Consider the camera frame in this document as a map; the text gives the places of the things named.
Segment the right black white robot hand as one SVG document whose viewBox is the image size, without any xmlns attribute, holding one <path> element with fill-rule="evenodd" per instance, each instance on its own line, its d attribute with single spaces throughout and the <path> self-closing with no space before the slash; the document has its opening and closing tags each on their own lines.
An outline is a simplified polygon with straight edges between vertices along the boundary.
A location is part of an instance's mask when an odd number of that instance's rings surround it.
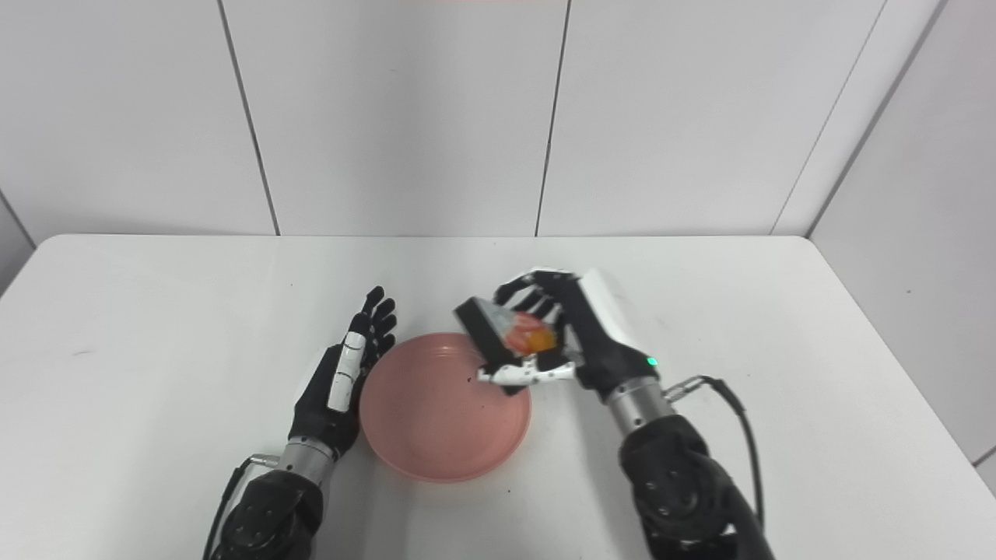
<svg viewBox="0 0 996 560">
<path fill-rule="evenodd" d="M 657 361 L 637 347 L 625 317 L 594 271 L 533 268 L 500 285 L 492 301 L 552 328 L 555 344 L 509 359 L 487 359 L 479 382 L 515 396 L 525 387 L 576 380 L 604 400 L 631 380 L 659 380 Z"/>
</svg>

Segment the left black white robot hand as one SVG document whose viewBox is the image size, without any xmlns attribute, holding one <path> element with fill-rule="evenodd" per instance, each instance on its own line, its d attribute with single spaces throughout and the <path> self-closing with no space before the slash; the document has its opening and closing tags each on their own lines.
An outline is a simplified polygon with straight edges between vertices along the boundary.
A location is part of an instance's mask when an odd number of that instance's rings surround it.
<svg viewBox="0 0 996 560">
<path fill-rule="evenodd" d="M 359 399 L 371 369 L 395 346 L 396 302 L 367 293 L 344 338 L 325 348 L 294 407 L 288 439 L 324 444 L 336 460 L 359 436 Z"/>
</svg>

